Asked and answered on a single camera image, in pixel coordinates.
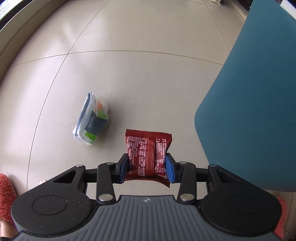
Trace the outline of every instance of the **tiled floor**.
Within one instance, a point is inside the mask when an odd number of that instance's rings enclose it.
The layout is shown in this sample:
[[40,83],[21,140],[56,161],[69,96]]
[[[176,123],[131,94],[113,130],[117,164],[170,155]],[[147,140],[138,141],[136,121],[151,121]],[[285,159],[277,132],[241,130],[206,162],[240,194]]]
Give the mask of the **tiled floor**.
[[[75,164],[117,161],[127,128],[172,133],[174,158],[206,167],[194,114],[243,24],[227,2],[68,1],[28,40],[0,84],[1,172],[21,194]],[[93,146],[72,135],[89,91],[110,110]],[[150,181],[115,185],[117,197],[177,189]],[[93,185],[88,195],[94,197]]]

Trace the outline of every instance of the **red wrapper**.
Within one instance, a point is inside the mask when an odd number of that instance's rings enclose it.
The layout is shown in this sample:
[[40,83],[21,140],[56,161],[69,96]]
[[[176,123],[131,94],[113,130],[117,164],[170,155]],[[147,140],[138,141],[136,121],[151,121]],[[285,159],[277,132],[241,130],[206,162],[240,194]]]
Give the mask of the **red wrapper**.
[[130,168],[125,180],[151,180],[169,187],[165,155],[171,142],[168,133],[126,130]]

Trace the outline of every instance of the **slipper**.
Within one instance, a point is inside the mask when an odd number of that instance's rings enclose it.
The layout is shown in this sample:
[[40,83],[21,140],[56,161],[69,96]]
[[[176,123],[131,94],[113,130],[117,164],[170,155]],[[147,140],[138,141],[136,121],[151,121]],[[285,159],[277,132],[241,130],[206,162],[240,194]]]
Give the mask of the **slipper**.
[[10,210],[16,198],[17,195],[11,181],[5,174],[0,173],[0,219],[14,224]]

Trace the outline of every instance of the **plastic snack bag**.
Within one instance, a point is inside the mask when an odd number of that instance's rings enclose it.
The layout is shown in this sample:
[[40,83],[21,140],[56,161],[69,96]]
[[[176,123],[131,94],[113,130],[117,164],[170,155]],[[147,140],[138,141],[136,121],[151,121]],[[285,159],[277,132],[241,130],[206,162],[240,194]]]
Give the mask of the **plastic snack bag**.
[[108,119],[108,106],[100,94],[90,92],[73,130],[74,138],[86,145],[92,145]]
[[151,180],[170,186],[165,172],[165,155],[172,142],[172,134],[126,130],[129,171],[126,181]]

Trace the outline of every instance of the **dark gray label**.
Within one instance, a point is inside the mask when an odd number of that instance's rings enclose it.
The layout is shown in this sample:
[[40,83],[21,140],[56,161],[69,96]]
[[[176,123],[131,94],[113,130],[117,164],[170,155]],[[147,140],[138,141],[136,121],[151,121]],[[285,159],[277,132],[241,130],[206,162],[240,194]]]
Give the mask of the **dark gray label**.
[[107,120],[103,120],[99,117],[96,116],[96,113],[94,111],[91,112],[91,116],[89,117],[89,122],[87,126],[85,127],[85,130],[88,133],[91,133],[93,135],[98,135],[101,131],[103,126]]

